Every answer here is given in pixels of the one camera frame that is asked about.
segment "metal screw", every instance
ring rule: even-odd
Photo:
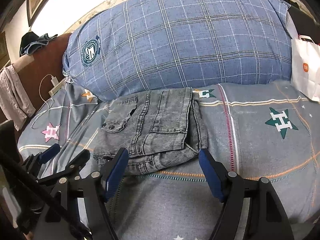
[[[66,182],[67,182],[67,178],[65,178],[65,177],[59,179],[59,183],[60,184],[63,184],[63,183],[66,183]]]
[[[234,178],[237,176],[237,174],[234,171],[229,171],[228,176]]]
[[[98,171],[94,171],[93,173],[91,173],[91,177],[93,177],[93,178],[97,178],[99,176],[100,176],[100,172],[98,172]]]
[[[262,178],[261,178],[261,182],[267,184],[267,183],[269,183],[269,179],[266,178],[266,177],[262,177]]]

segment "white paper bag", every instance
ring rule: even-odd
[[[309,41],[291,40],[291,84],[312,101],[320,101],[320,46]]]

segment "gray bed sheet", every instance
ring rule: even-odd
[[[309,101],[287,81],[224,83],[193,92],[200,95],[213,157],[243,178],[268,177],[292,223],[312,219],[320,210],[320,104]],[[62,171],[84,148],[93,152],[113,102],[99,103],[88,90],[71,84],[52,100],[50,110],[44,112],[44,105],[18,142],[23,158],[54,143],[61,145],[61,152],[43,166],[41,177]],[[91,158],[81,176],[97,168]],[[124,178],[107,208],[120,239],[200,240],[209,238],[221,203],[211,195],[195,158],[156,173]],[[244,202],[237,239],[243,234],[247,210]],[[87,224],[83,202],[80,215]]]

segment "orange star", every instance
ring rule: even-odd
[[[89,90],[85,89],[85,92],[81,95],[82,97],[87,97],[87,100],[89,101],[89,103],[91,103],[93,98],[96,98],[95,95],[93,95]]]

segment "wall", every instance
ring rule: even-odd
[[[19,58],[21,38],[29,31],[26,1],[21,5],[11,22],[4,27],[4,31],[10,60],[15,62]]]
[[[32,25],[41,36],[63,34],[74,22],[105,0],[48,0]]]

